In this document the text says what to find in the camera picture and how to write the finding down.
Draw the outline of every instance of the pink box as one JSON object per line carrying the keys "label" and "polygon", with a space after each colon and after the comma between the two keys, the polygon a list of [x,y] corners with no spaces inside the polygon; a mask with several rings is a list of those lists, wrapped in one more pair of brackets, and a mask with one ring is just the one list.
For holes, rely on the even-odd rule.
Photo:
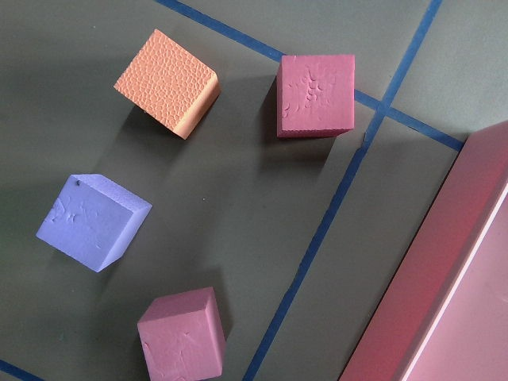
{"label": "pink box", "polygon": [[212,69],[157,29],[114,88],[183,139],[221,92]]}
{"label": "pink box", "polygon": [[277,137],[336,137],[354,128],[355,56],[283,56]]}
{"label": "pink box", "polygon": [[155,299],[137,329],[151,381],[221,375],[225,338],[212,287]]}
{"label": "pink box", "polygon": [[508,121],[473,133],[340,381],[505,380]]}

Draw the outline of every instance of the foam block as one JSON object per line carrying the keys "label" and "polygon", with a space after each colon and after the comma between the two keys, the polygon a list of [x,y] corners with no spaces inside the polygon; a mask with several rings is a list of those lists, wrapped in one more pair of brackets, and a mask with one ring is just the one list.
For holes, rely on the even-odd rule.
{"label": "foam block", "polygon": [[225,338],[212,287],[155,299],[137,328],[151,381],[221,375]]}
{"label": "foam block", "polygon": [[468,138],[340,381],[506,379],[507,147]]}
{"label": "foam block", "polygon": [[114,88],[183,139],[221,92],[212,69],[157,29]]}
{"label": "foam block", "polygon": [[354,128],[355,56],[283,56],[277,137],[336,137]]}
{"label": "foam block", "polygon": [[101,271],[123,256],[151,208],[102,175],[71,175],[37,237]]}

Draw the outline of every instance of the gray table surface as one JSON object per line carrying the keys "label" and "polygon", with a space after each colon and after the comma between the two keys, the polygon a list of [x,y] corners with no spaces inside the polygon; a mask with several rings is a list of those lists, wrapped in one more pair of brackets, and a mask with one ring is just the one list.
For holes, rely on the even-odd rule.
{"label": "gray table surface", "polygon": [[[214,286],[219,379],[242,379],[375,110],[357,102],[355,130],[335,139],[277,140],[278,63],[195,20],[152,0],[0,3],[0,360],[47,380],[148,380],[139,317]],[[377,100],[436,6],[185,3],[285,53],[355,54],[356,89]],[[507,19],[502,0],[444,1],[392,106],[459,141],[508,119]],[[188,140],[113,89],[154,28],[221,83]],[[456,155],[383,119],[256,380],[337,379]],[[99,274],[35,238],[73,173],[153,204]]]}

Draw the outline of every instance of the purple cube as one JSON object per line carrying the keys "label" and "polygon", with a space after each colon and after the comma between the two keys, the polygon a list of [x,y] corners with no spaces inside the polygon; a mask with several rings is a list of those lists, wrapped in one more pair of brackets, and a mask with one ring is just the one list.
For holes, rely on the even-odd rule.
{"label": "purple cube", "polygon": [[123,256],[151,208],[103,175],[71,175],[37,237],[99,272]]}

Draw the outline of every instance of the textured orange cube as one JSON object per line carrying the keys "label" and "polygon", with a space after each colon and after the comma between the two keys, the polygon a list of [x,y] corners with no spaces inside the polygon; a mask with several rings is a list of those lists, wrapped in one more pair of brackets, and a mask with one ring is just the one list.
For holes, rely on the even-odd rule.
{"label": "textured orange cube", "polygon": [[157,29],[114,88],[183,139],[221,92],[212,69]]}

